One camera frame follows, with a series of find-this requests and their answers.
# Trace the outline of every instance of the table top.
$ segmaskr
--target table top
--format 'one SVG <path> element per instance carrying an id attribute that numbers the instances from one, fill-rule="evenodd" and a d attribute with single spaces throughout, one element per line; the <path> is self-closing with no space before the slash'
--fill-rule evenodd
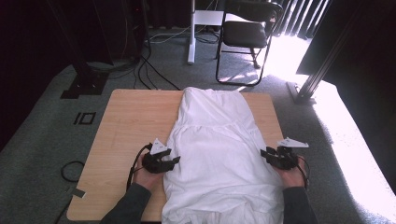
<path id="1" fill-rule="evenodd" d="M 77 189 L 67 211 L 70 220 L 100 220 L 124 195 L 137 152 L 158 138 L 166 145 L 177 120 L 183 91 L 114 90 Z M 270 95 L 242 92 L 264 141 L 276 147 L 283 139 Z M 153 191 L 143 221 L 161 221 L 166 202 L 161 182 Z"/>

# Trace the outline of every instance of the floor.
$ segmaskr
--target floor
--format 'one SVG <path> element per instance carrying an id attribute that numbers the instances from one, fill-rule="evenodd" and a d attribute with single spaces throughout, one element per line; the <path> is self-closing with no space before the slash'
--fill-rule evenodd
<path id="1" fill-rule="evenodd" d="M 288 82 L 295 82 L 302 86 L 307 76 L 294 76 L 293 74 L 308 47 L 309 41 L 295 37 L 281 36 L 275 39 L 273 54 L 269 62 L 271 65 L 267 66 L 267 69 Z M 286 56 L 288 58 L 285 58 L 284 52 L 289 52 Z M 289 66 L 276 63 L 282 60 L 288 60 Z M 339 97 L 334 98 L 329 92 L 337 92 L 336 87 L 321 81 L 313 96 L 317 102 L 313 107 L 323 129 L 327 130 L 329 138 L 332 139 L 332 151 L 352 197 L 361 210 L 379 214 L 381 217 L 396 222 L 394 192 L 344 103 Z"/>

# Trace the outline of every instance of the black sleeve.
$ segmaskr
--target black sleeve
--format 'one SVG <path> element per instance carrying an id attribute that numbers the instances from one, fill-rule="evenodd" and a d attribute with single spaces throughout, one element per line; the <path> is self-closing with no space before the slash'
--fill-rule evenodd
<path id="1" fill-rule="evenodd" d="M 143 211 L 149 202 L 151 192 L 142 186 L 132 183 L 116 206 L 108 212 L 100 223 L 140 223 Z"/>
<path id="2" fill-rule="evenodd" d="M 283 198 L 285 202 L 284 224 L 318 223 L 305 188 L 284 189 Z"/>

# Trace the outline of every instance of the cable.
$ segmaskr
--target cable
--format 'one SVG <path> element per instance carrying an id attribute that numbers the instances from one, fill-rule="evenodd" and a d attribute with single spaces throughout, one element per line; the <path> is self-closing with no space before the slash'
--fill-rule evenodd
<path id="1" fill-rule="evenodd" d="M 135 68 L 137 64 L 138 64 L 138 58 L 131 58 L 125 64 L 122 64 L 122 65 L 119 65 L 119 66 L 113 66 L 113 67 L 110 67 L 110 68 L 100 68 L 100 67 L 95 67 L 95 66 L 92 66 L 92 65 L 89 65 L 89 67 L 94 72 L 113 73 L 113 72 L 130 71 L 131 69 Z"/>
<path id="2" fill-rule="evenodd" d="M 137 71 L 137 77 L 139 78 L 140 82 L 141 82 L 148 90 L 151 90 L 151 88 L 143 81 L 143 79 L 142 79 L 142 77 L 141 77 L 141 75 L 140 75 L 140 71 L 142 70 L 143 65 L 145 65 L 145 62 L 143 62 L 143 63 L 140 64 L 140 67 L 139 67 L 139 69 L 138 69 L 138 71 Z"/>
<path id="3" fill-rule="evenodd" d="M 201 31 L 204 30 L 204 29 L 205 29 L 205 27 L 202 28 L 201 30 L 195 32 L 195 39 L 197 41 L 205 43 L 205 44 L 216 44 L 216 43 L 218 43 L 219 34 L 211 33 L 211 32 L 201 33 Z M 161 36 L 169 36 L 169 35 L 170 35 L 170 37 L 168 37 L 167 39 L 165 39 L 163 41 L 157 41 L 157 42 L 152 42 L 151 41 L 151 43 L 161 44 L 161 43 L 164 43 L 164 42 L 166 42 L 166 41 L 168 41 L 168 40 L 170 40 L 172 38 L 176 38 L 176 36 L 180 36 L 180 37 L 183 37 L 183 38 L 188 38 L 188 37 L 191 36 L 190 34 L 182 34 L 182 33 L 178 33 L 178 34 L 158 34 L 158 35 L 152 36 L 150 39 L 161 38 Z M 201 38 L 201 37 L 199 37 L 199 35 L 213 35 L 216 39 L 215 40 L 209 40 L 209 39 Z"/>
<path id="4" fill-rule="evenodd" d="M 128 188 L 131 187 L 132 177 L 134 176 L 134 172 L 136 172 L 136 171 L 138 171 L 138 170 L 140 170 L 140 169 L 143 168 L 143 167 L 141 167 L 141 168 L 135 169 L 135 167 L 136 167 L 136 165 L 137 165 L 137 160 L 139 160 L 140 155 L 142 154 L 142 152 L 143 152 L 145 149 L 148 149 L 148 150 L 149 150 L 150 148 L 151 148 L 151 144 L 143 146 L 143 147 L 139 150 L 139 152 L 137 153 L 136 158 L 134 158 L 134 164 L 133 164 L 132 167 L 131 167 L 131 170 L 130 170 L 129 175 L 128 175 L 128 180 L 126 181 L 126 190 L 128 190 Z"/>
<path id="5" fill-rule="evenodd" d="M 78 163 L 80 165 L 82 165 L 82 167 L 84 167 L 85 163 L 82 161 L 70 161 L 67 164 L 65 164 L 62 168 L 61 168 L 61 176 L 62 178 L 67 181 L 67 182 L 71 182 L 71 183 L 77 183 L 78 179 L 70 179 L 68 177 L 66 177 L 66 175 L 64 174 L 64 170 L 71 164 L 75 164 Z M 62 209 L 61 214 L 59 214 L 59 216 L 56 217 L 54 224 L 58 223 L 61 220 L 61 217 L 64 215 L 64 212 L 66 211 L 66 209 L 69 207 L 70 203 L 72 202 L 73 197 L 69 200 L 69 202 L 64 206 L 64 208 Z"/>
<path id="6" fill-rule="evenodd" d="M 205 10 L 209 10 L 210 6 L 213 5 L 213 2 L 215 2 L 215 0 L 212 0 L 212 1 L 209 3 L 209 5 L 206 7 Z M 219 0 L 216 0 L 216 4 L 215 4 L 214 10 L 217 9 L 218 3 L 219 3 Z M 170 40 L 170 39 L 172 39 L 172 38 L 175 38 L 175 37 L 178 36 L 178 35 L 182 35 L 182 34 L 183 34 L 186 30 L 188 30 L 189 28 L 191 28 L 191 27 L 189 26 L 189 27 L 185 28 L 184 30 L 182 30 L 181 32 L 179 32 L 179 33 L 177 33 L 177 34 L 158 34 L 158 35 L 155 35 L 155 36 L 153 36 L 151 39 L 156 38 L 157 36 L 160 36 L 160 35 L 171 35 L 171 36 L 168 37 L 167 39 L 165 39 L 164 41 L 161 41 L 161 42 L 151 42 L 151 43 L 153 43 L 153 44 L 165 43 L 166 41 L 168 41 L 168 40 Z M 200 32 L 201 32 L 202 30 L 204 30 L 205 28 L 206 28 L 206 25 L 205 25 L 201 30 L 195 32 L 195 34 L 200 33 Z"/>
<path id="7" fill-rule="evenodd" d="M 304 180 L 304 187 L 305 189 L 308 189 L 309 186 L 309 176 L 311 173 L 311 168 L 309 167 L 308 162 L 301 156 L 297 156 L 298 158 L 300 158 L 301 160 L 304 161 L 304 163 L 306 164 L 306 168 L 307 168 L 307 172 L 305 174 L 305 172 L 303 171 L 303 169 L 300 167 L 300 165 L 294 162 L 294 159 L 291 157 L 291 155 L 289 153 L 286 153 L 286 155 L 289 157 L 290 161 L 294 163 L 294 165 L 297 167 L 297 169 L 299 169 L 299 171 L 301 172 L 301 174 L 303 175 L 303 180 Z"/>
<path id="8" fill-rule="evenodd" d="M 118 76 L 118 77 L 109 77 L 108 79 L 119 79 L 119 78 L 122 78 L 122 77 L 126 77 L 127 75 L 129 75 L 130 73 L 131 73 L 132 71 L 128 71 L 128 72 L 126 72 L 125 74 L 122 74 L 122 75 L 120 75 L 120 76 Z"/>
<path id="9" fill-rule="evenodd" d="M 145 63 L 145 67 L 146 67 L 146 77 L 149 83 L 151 83 L 151 85 L 155 88 L 155 90 L 158 90 L 157 86 L 155 86 L 155 84 L 152 82 L 151 78 L 149 77 L 148 65 L 146 63 Z"/>
<path id="10" fill-rule="evenodd" d="M 148 63 L 148 65 L 150 65 L 150 67 L 151 67 L 152 69 L 154 69 L 154 71 L 155 71 L 160 77 L 162 77 L 165 81 L 167 81 L 169 84 L 171 84 L 172 86 L 174 86 L 178 91 L 180 91 L 180 88 L 179 88 L 177 85 L 175 85 L 173 82 L 169 81 L 166 77 L 164 77 L 163 75 L 161 75 L 161 73 L 159 73 L 159 72 L 157 71 L 157 69 L 155 69 L 155 67 L 154 67 L 151 63 L 149 63 L 149 61 L 148 61 L 145 57 L 142 56 L 142 59 L 145 61 L 145 63 Z"/>
<path id="11" fill-rule="evenodd" d="M 74 163 L 81 164 L 82 167 L 84 167 L 84 165 L 85 165 L 84 162 L 82 162 L 82 161 L 70 161 L 70 162 L 68 162 L 67 164 L 65 164 L 65 165 L 62 167 L 62 169 L 61 169 L 61 176 L 62 176 L 62 178 L 63 178 L 64 180 L 68 181 L 68 182 L 71 182 L 71 183 L 77 183 L 77 182 L 78 182 L 78 179 L 70 179 L 70 178 L 66 177 L 66 175 L 64 174 L 64 169 L 65 169 L 67 166 L 69 166 L 69 165 L 71 165 L 71 164 L 74 164 Z"/>
<path id="12" fill-rule="evenodd" d="M 137 82 L 137 76 L 136 76 L 136 70 L 134 70 L 134 89 L 136 88 L 136 82 Z"/>

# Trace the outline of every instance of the chair leg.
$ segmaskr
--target chair leg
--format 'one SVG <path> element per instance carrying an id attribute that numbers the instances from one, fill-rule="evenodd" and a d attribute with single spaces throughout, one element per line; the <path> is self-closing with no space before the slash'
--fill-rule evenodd
<path id="1" fill-rule="evenodd" d="M 222 83 L 221 81 L 220 81 L 220 79 L 219 79 L 219 66 L 220 66 L 220 49 L 221 47 L 219 46 L 218 47 L 218 52 L 217 52 L 217 54 L 216 54 L 216 59 L 217 59 L 217 61 L 216 61 L 216 81 L 217 82 L 219 82 L 219 83 Z"/>
<path id="2" fill-rule="evenodd" d="M 259 79 L 258 79 L 256 85 L 259 84 L 259 83 L 262 81 L 262 74 L 263 74 L 263 72 L 264 72 L 264 66 L 265 66 L 265 64 L 266 64 L 266 62 L 267 62 L 267 57 L 268 57 L 268 52 L 270 51 L 270 47 L 271 47 L 271 40 L 270 40 L 269 44 L 268 44 L 267 47 L 266 47 L 265 55 L 264 55 L 264 60 L 263 60 L 263 62 L 262 62 L 262 71 L 260 72 L 260 76 L 259 76 Z"/>
<path id="3" fill-rule="evenodd" d="M 253 58 L 253 64 L 254 64 L 254 68 L 259 69 L 261 68 L 261 66 L 257 63 L 257 55 L 256 52 L 254 52 L 254 48 L 250 48 L 250 54 L 251 57 Z"/>
<path id="4" fill-rule="evenodd" d="M 220 78 L 219 78 L 220 54 L 218 55 L 217 60 L 218 60 L 218 61 L 217 61 L 217 64 L 216 64 L 216 81 L 217 81 L 218 83 L 225 84 L 225 85 L 232 85 L 232 86 L 247 86 L 247 87 L 254 87 L 254 86 L 258 85 L 258 84 L 262 81 L 262 72 L 261 72 L 261 74 L 260 74 L 259 79 L 258 79 L 256 82 L 254 82 L 254 83 L 242 83 L 242 82 L 221 81 Z"/>
<path id="5" fill-rule="evenodd" d="M 215 57 L 215 59 L 217 59 L 218 57 L 219 57 L 219 55 L 220 55 L 220 53 L 221 53 L 221 39 L 219 39 L 219 43 L 218 43 L 218 49 L 217 49 L 217 51 L 216 51 L 216 57 Z"/>

